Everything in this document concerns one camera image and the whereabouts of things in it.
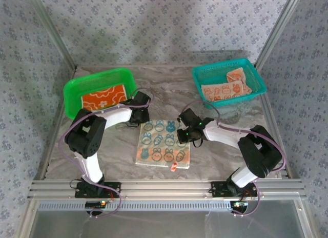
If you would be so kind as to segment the aluminium frame post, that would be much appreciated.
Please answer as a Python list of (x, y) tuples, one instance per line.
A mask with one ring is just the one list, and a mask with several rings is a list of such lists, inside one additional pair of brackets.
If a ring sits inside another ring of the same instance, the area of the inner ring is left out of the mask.
[(50, 38), (54, 45), (58, 49), (60, 55), (64, 59), (65, 63), (72, 69), (76, 69), (76, 64), (71, 57), (67, 47), (65, 46), (54, 22), (52, 21), (46, 7), (43, 5), (42, 0), (29, 0), (33, 6), (36, 14), (39, 16), (43, 26), (46, 28)]
[(284, 28), (288, 24), (290, 18), (292, 17), (297, 5), (299, 4), (300, 0), (287, 0), (285, 5), (283, 6), (280, 15), (276, 23), (274, 24), (271, 33), (269, 34), (268, 39), (266, 40), (254, 66), (255, 68), (260, 71), (265, 64), (266, 60), (270, 56), (274, 46), (279, 40), (279, 37), (284, 31)]

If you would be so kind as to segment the teal plastic basket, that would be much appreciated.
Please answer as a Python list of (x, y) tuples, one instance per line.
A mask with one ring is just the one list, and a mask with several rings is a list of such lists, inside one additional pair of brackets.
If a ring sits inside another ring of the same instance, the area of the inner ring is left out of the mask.
[(244, 96), (232, 97), (227, 100), (212, 102), (213, 106), (222, 107), (235, 103), (246, 102), (266, 93), (267, 87), (254, 65), (247, 58), (238, 58), (192, 68), (192, 76), (200, 97), (204, 101), (206, 100), (201, 90), (202, 85), (217, 85), (226, 83), (227, 73), (238, 68), (243, 69), (246, 77), (246, 85), (250, 87), (252, 92)]

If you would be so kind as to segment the green plastic basket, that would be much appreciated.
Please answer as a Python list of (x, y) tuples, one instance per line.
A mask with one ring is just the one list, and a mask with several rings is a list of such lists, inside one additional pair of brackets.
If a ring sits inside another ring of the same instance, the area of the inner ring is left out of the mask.
[(124, 85), (127, 98), (136, 89), (132, 72), (127, 68), (116, 68), (68, 81), (64, 86), (64, 104), (67, 117), (73, 119), (82, 108), (81, 97), (117, 85)]

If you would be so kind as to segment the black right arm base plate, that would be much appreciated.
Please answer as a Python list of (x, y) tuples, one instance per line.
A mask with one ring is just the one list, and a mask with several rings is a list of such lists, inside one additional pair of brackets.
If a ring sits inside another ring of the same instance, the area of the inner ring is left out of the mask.
[(254, 183), (249, 183), (245, 187), (238, 187), (234, 183), (228, 183), (226, 181), (214, 181), (210, 182), (210, 190), (208, 193), (212, 197), (257, 197), (257, 189)]

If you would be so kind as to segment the aluminium table side rail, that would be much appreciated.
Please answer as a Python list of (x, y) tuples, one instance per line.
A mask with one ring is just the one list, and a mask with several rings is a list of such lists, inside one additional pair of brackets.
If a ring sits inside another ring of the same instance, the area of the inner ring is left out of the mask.
[(282, 151), (285, 154), (285, 165), (280, 171), (276, 172), (271, 172), (268, 176), (270, 179), (293, 179), (294, 178), (294, 173), (290, 167), (290, 164), (287, 159), (287, 153), (285, 151), (283, 141), (278, 129), (278, 125), (276, 123), (276, 119), (274, 116), (274, 112), (268, 97), (268, 93), (260, 94), (257, 96), (261, 107), (262, 107), (262, 113), (265, 119), (265, 127), (269, 134), (272, 136), (274, 141), (280, 146)]
[(42, 80), (37, 87), (40, 98), (35, 99), (33, 106), (35, 112), (36, 142), (32, 146), (32, 155), (35, 157), (31, 179), (40, 179), (42, 170), (46, 165), (49, 152), (52, 151), (53, 137), (56, 135), (56, 123), (63, 106), (63, 88), (70, 80), (74, 69), (61, 65), (56, 69), (45, 70)]

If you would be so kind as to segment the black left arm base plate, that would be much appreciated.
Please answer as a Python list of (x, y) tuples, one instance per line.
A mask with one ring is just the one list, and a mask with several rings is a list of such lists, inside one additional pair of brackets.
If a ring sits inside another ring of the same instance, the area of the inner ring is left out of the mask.
[(113, 190), (108, 189), (108, 187), (117, 192), (121, 192), (120, 182), (104, 182), (104, 186), (107, 188), (98, 187), (87, 182), (78, 182), (75, 188), (74, 197), (77, 199), (118, 198), (118, 194)]

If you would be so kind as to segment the aluminium frame cross rail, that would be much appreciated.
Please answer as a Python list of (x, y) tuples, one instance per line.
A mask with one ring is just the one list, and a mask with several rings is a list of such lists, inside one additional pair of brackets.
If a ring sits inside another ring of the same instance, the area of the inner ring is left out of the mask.
[[(211, 184), (207, 180), (121, 180), (121, 195), (126, 201), (211, 200)], [(72, 200), (78, 181), (37, 180), (28, 192), (28, 200)], [(305, 199), (300, 179), (258, 180), (261, 200)]]

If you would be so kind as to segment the cream towel with orange bunnies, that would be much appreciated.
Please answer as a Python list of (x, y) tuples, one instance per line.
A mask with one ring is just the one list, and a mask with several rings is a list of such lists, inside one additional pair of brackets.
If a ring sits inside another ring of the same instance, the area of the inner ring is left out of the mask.
[(246, 84), (243, 68), (228, 72), (226, 78), (226, 83), (201, 86), (206, 101), (218, 102), (252, 93), (252, 89)]

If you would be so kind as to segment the orange sheep towel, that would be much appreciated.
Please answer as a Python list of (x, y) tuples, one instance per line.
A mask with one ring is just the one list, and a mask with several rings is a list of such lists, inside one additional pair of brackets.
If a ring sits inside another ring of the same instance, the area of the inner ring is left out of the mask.
[(82, 108), (89, 111), (106, 109), (126, 100), (127, 94), (122, 84), (85, 94), (81, 97)]

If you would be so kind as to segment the blue bunny carrot towel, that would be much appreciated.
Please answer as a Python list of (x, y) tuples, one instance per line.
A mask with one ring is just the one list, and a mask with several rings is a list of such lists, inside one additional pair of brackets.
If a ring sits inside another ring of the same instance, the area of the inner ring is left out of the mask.
[(140, 126), (135, 164), (166, 167), (171, 171), (189, 169), (190, 144), (181, 144), (177, 130), (182, 124), (173, 120), (150, 120)]

